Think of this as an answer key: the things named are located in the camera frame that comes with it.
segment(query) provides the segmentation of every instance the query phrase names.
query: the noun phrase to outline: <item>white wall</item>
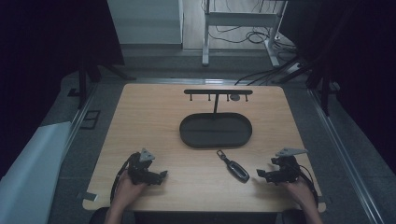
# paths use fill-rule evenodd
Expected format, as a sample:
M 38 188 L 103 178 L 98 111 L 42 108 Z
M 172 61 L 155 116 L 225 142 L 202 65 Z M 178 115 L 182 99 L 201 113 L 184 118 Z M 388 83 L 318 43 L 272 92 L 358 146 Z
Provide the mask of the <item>white wall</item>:
M 181 44 L 182 0 L 107 0 L 120 44 Z

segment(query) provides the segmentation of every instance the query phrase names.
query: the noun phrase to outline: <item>human hand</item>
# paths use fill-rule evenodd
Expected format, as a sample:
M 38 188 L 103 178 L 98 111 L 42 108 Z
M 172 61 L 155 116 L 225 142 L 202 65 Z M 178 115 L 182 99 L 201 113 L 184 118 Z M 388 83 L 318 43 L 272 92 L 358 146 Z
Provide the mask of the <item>human hand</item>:
M 301 206 L 304 211 L 306 223 L 323 223 L 317 209 L 314 195 L 312 194 L 311 190 L 308 187 L 308 184 L 302 177 L 299 176 L 298 179 L 293 183 L 283 182 L 278 183 L 278 185 L 285 188 L 289 192 L 293 200 Z
M 307 206 L 316 208 L 314 195 L 302 177 L 299 176 L 293 183 L 282 182 L 278 183 L 278 185 L 285 188 L 293 200 L 303 209 Z
M 145 183 L 133 184 L 131 177 L 128 176 L 128 171 L 125 170 L 122 172 L 116 192 L 114 193 L 113 202 L 107 211 L 105 223 L 120 223 L 125 208 L 136 200 L 146 185 Z

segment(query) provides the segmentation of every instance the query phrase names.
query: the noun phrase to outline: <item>wooden table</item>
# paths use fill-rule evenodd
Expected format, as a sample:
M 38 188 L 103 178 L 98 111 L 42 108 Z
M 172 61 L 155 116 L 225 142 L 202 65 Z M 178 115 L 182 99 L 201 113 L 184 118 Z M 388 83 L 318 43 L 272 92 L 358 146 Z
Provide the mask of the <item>wooden table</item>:
M 180 122 L 193 113 L 213 112 L 214 96 L 190 96 L 186 89 L 252 90 L 248 102 L 219 97 L 218 112 L 235 112 L 247 117 L 253 128 L 242 147 L 223 149 L 227 157 L 250 174 L 246 184 L 227 170 L 216 148 L 194 149 L 179 136 Z M 271 158 L 283 147 L 304 148 L 283 90 L 279 87 L 215 85 L 128 84 L 124 87 L 106 141 L 87 189 L 97 194 L 95 202 L 84 200 L 85 209 L 109 206 L 110 191 L 117 171 L 128 157 L 146 148 L 156 159 L 149 170 L 167 170 L 160 186 L 149 186 L 134 203 L 135 211 L 281 212 L 295 208 L 281 187 L 267 184 L 256 169 L 274 170 Z M 297 155 L 317 187 L 306 154 Z

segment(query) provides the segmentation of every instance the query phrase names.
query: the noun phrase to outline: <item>keychain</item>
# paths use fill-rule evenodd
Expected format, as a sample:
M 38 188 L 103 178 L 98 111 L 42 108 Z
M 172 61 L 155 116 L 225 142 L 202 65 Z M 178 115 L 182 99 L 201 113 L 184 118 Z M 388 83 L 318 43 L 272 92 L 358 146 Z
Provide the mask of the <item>keychain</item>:
M 224 161 L 227 164 L 228 170 L 240 181 L 243 183 L 248 182 L 248 179 L 250 176 L 248 175 L 248 172 L 241 166 L 239 165 L 236 161 L 230 161 L 227 159 L 225 154 L 221 151 L 218 150 L 218 156 L 221 158 L 222 161 Z

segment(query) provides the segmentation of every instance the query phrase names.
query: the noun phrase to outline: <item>metal stand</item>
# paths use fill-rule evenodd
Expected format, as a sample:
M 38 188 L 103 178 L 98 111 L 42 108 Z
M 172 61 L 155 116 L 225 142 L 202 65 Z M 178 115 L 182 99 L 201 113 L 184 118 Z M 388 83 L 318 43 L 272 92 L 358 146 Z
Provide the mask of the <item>metal stand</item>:
M 229 13 L 229 12 L 210 12 L 210 0 L 205 1 L 205 34 L 202 55 L 202 65 L 209 65 L 209 26 L 257 26 L 271 27 L 269 40 L 264 44 L 267 48 L 273 67 L 279 67 L 279 61 L 274 53 L 273 45 L 280 21 L 283 16 L 286 1 L 282 1 L 279 11 L 276 14 L 261 13 Z

